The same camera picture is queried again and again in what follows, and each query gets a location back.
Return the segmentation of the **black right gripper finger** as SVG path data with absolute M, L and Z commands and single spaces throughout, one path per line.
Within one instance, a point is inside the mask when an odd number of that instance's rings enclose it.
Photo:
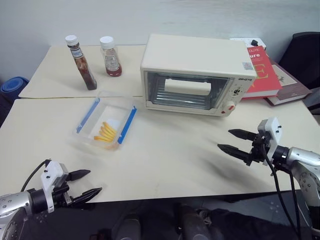
M 250 166 L 252 163 L 252 160 L 250 159 L 250 154 L 247 152 L 244 152 L 242 150 L 239 150 L 237 147 L 228 145 L 228 144 L 217 144 L 218 148 L 222 150 L 224 153 L 237 158 L 239 160 L 242 160 L 247 166 Z
M 228 132 L 237 138 L 254 141 L 257 134 L 243 129 L 230 129 Z

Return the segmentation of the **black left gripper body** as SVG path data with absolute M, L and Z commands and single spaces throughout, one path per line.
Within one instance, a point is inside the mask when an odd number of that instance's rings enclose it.
M 69 196 L 68 191 L 70 189 L 68 182 L 72 180 L 69 174 L 60 187 L 55 187 L 52 192 L 52 199 L 55 207 L 72 207 L 74 199 Z

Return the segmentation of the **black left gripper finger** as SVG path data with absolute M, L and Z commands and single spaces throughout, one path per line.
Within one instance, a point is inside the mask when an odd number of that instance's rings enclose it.
M 85 204 L 86 202 L 93 199 L 96 195 L 98 195 L 102 189 L 103 189 L 102 187 L 98 187 L 98 188 L 92 188 L 88 191 L 85 191 L 80 196 L 73 198 L 72 203 Z
M 88 175 L 91 171 L 88 169 L 79 169 L 68 173 L 66 178 L 67 182 L 73 182 L 83 178 L 84 176 Z

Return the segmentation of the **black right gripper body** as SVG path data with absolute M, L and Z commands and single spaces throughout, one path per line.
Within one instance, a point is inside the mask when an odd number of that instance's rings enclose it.
M 250 151 L 251 160 L 254 162 L 264 162 L 267 158 L 267 152 L 270 149 L 270 134 L 258 133 L 252 141 L 252 149 Z

